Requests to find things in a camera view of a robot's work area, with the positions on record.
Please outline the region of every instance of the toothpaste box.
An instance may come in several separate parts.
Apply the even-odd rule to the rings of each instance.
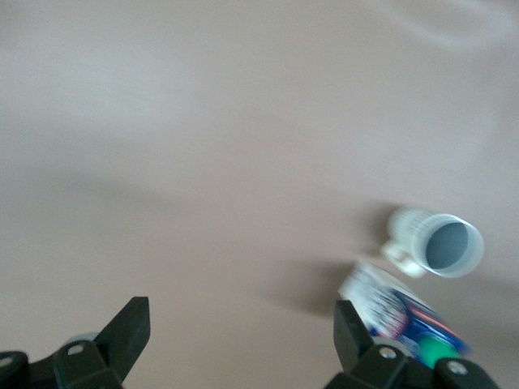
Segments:
[[[372,336],[397,340],[410,355],[433,368],[443,357],[460,357],[469,347],[407,286],[369,263],[357,263],[339,288]]]

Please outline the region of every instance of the white mug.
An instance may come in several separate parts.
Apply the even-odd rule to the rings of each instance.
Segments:
[[[389,218],[391,239],[380,251],[405,274],[427,271],[460,277],[474,270],[483,257],[483,237],[471,224],[444,213],[402,207]]]

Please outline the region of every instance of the gray surface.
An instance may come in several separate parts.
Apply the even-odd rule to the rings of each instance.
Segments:
[[[128,388],[322,387],[401,203],[476,225],[410,283],[503,388],[519,350],[515,2],[0,1],[0,349],[148,295]]]

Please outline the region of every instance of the mug handle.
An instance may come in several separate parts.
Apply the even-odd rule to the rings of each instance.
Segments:
[[[385,242],[380,247],[380,252],[409,277],[420,278],[427,273],[427,270],[418,265],[411,254],[394,240]]]

